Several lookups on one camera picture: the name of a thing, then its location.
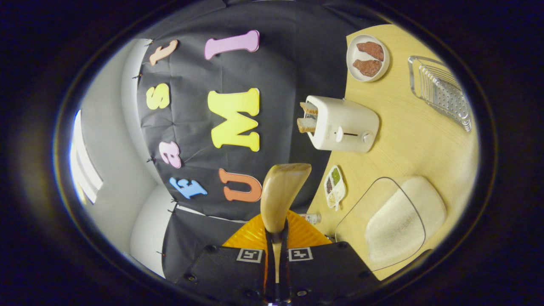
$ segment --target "white wall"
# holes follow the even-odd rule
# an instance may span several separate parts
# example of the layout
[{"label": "white wall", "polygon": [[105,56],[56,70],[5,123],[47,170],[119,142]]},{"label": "white wall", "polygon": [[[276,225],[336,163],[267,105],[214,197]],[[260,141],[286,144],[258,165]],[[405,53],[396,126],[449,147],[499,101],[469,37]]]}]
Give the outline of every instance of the white wall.
[{"label": "white wall", "polygon": [[82,102],[83,139],[104,181],[94,205],[85,208],[108,240],[128,252],[132,228],[157,182],[137,153],[121,108],[121,81],[135,45],[123,47],[96,76]]},{"label": "white wall", "polygon": [[[149,39],[134,39],[132,47],[125,61],[125,67],[121,78],[121,107],[125,116],[128,134],[132,143],[136,147],[136,152],[142,161],[150,158],[149,150],[144,141],[144,135],[141,132],[140,118],[138,116],[138,105],[136,92],[138,90],[138,80],[133,77],[140,74],[141,62],[148,48]],[[153,163],[145,163],[145,168],[151,174],[158,184],[163,184]]]},{"label": "white wall", "polygon": [[164,184],[150,194],[132,230],[130,255],[158,275],[164,277],[162,256],[164,233],[175,204]]}]

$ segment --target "yellow letter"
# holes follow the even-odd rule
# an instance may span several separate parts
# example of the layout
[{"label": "yellow letter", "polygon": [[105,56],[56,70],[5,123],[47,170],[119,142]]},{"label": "yellow letter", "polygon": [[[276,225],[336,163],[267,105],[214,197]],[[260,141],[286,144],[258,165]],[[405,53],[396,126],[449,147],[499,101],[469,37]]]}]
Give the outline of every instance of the yellow letter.
[{"label": "yellow letter", "polygon": [[168,85],[161,83],[157,87],[151,87],[145,93],[146,103],[149,109],[157,109],[157,107],[165,108],[170,104],[170,91]]},{"label": "yellow letter", "polygon": [[249,135],[239,135],[258,125],[257,121],[238,112],[256,116],[259,113],[259,90],[251,88],[246,93],[218,94],[210,91],[208,94],[208,108],[227,119],[212,129],[212,142],[216,148],[224,144],[247,146],[253,152],[260,148],[259,134],[251,132]]}]

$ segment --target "small bottle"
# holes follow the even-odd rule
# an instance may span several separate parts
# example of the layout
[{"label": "small bottle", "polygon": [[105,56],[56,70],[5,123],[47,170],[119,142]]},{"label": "small bottle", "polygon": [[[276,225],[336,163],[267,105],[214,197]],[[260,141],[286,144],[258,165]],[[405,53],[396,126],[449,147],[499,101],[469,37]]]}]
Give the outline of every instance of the small bottle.
[{"label": "small bottle", "polygon": [[318,224],[321,222],[321,215],[318,213],[300,213],[299,216],[306,219],[310,224]]}]

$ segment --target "orange letter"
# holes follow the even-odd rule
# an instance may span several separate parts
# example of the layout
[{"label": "orange letter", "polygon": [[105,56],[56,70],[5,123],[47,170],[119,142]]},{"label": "orange letter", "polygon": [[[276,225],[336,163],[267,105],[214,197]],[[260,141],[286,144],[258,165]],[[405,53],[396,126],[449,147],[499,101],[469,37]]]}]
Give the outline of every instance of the orange letter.
[{"label": "orange letter", "polygon": [[228,187],[223,188],[225,198],[229,201],[239,200],[243,202],[256,202],[261,199],[261,191],[263,186],[253,176],[244,174],[228,173],[224,169],[219,169],[219,179],[223,184],[227,182],[246,183],[251,187],[250,192],[233,191]]},{"label": "orange letter", "polygon": [[163,59],[169,56],[170,54],[172,54],[172,52],[176,49],[176,47],[177,47],[177,40],[171,41],[168,47],[164,49],[162,48],[162,46],[158,47],[155,50],[155,53],[149,56],[149,63],[151,64],[151,66],[155,66],[158,60]]}]

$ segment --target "wooden utensil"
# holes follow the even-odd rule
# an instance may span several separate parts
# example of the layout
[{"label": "wooden utensil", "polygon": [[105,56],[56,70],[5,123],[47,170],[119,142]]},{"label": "wooden utensil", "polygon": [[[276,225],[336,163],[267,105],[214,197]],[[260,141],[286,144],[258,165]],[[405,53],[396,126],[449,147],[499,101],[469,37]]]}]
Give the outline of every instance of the wooden utensil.
[{"label": "wooden utensil", "polygon": [[261,196],[261,216],[266,230],[275,237],[272,247],[279,283],[281,232],[285,227],[287,211],[308,179],[312,166],[307,163],[277,164],[266,175]]}]

